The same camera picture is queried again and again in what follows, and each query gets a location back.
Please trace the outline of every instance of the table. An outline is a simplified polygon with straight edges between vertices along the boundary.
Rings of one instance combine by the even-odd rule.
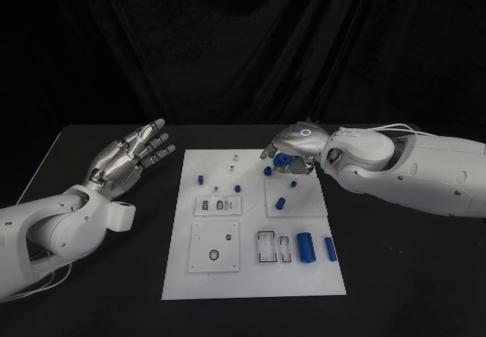
[[[183,149],[262,148],[284,127],[165,126],[178,150],[119,198],[137,207],[131,231],[108,231],[54,289],[0,305],[0,336],[486,336],[481,220],[351,194],[320,169],[347,295],[160,300]],[[21,202],[79,183],[135,128],[66,127]]]

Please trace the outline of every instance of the small blue part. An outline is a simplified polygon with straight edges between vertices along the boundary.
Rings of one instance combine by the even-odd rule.
[[[315,261],[314,245],[311,244],[311,234],[297,234],[298,253],[301,255],[301,262],[310,263]]]
[[[294,158],[288,154],[279,153],[274,157],[274,166],[289,165],[292,161]]]
[[[271,167],[269,166],[265,167],[263,174],[265,174],[265,176],[271,176]]]
[[[327,247],[327,252],[328,252],[328,260],[337,261],[334,244],[331,243],[331,237],[325,237],[325,247]]]
[[[276,202],[276,205],[275,205],[275,207],[276,207],[276,209],[282,209],[282,207],[284,207],[284,205],[285,205],[285,199],[284,198],[279,198],[278,199],[278,202]]]

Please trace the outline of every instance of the rectangular slot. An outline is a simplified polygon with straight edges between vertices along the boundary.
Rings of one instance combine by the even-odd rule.
[[[281,262],[289,263],[289,249],[288,249],[288,237],[279,237],[279,254],[281,254]]]
[[[194,216],[240,216],[240,197],[196,197]]]
[[[262,231],[256,233],[258,262],[261,263],[276,262],[274,239],[274,231]]]

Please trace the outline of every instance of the robotic arm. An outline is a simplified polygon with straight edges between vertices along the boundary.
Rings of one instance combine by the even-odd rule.
[[[276,151],[292,157],[275,166],[284,173],[307,173],[320,163],[324,173],[353,193],[442,216],[486,217],[486,145],[413,130],[289,125],[268,144],[259,158]],[[389,138],[376,131],[411,135]]]
[[[0,210],[0,300],[34,284],[62,266],[99,246],[106,228],[131,229],[134,206],[112,201],[134,186],[142,170],[174,151],[168,145],[164,120],[113,141],[96,155],[80,185],[62,195]],[[51,254],[30,261],[26,237]]]

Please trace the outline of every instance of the dark fabric backdrop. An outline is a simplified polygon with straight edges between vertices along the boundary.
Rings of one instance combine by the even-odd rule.
[[[484,0],[8,5],[0,104],[14,165],[1,173],[13,199],[69,124],[310,116],[336,124],[403,121],[486,141]]]

